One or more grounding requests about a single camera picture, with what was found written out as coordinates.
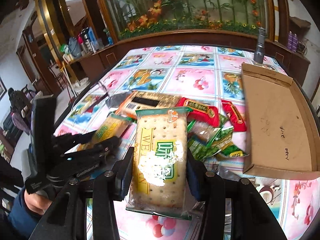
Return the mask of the person left hand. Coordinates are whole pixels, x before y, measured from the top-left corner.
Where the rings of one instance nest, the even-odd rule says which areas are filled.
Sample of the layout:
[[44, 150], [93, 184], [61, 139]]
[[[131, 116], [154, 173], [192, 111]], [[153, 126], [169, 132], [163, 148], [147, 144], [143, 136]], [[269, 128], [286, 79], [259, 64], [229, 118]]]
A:
[[48, 198], [37, 193], [28, 194], [27, 191], [24, 192], [24, 201], [30, 211], [41, 216], [46, 213], [52, 204], [52, 201]]

